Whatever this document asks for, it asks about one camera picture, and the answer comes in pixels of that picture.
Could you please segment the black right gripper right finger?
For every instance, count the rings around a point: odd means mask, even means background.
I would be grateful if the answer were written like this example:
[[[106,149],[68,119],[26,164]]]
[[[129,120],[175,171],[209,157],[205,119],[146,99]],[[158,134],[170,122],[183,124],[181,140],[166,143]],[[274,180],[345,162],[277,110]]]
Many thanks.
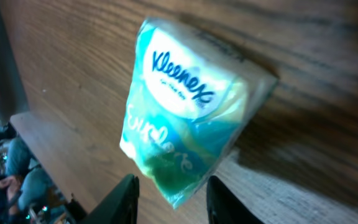
[[[206,204],[209,224],[263,224],[215,175],[208,179]]]

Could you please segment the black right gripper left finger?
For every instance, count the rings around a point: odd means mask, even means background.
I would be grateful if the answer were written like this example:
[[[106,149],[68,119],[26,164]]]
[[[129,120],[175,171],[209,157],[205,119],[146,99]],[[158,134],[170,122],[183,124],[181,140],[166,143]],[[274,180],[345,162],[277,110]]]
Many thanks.
[[[126,175],[80,224],[136,224],[139,178]]]

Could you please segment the small teal tissue pack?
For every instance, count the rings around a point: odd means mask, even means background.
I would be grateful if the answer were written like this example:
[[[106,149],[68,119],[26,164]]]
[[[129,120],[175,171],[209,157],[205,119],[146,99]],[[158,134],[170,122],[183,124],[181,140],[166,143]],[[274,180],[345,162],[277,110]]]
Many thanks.
[[[217,169],[277,82],[207,32],[149,17],[137,33],[120,148],[177,208]]]

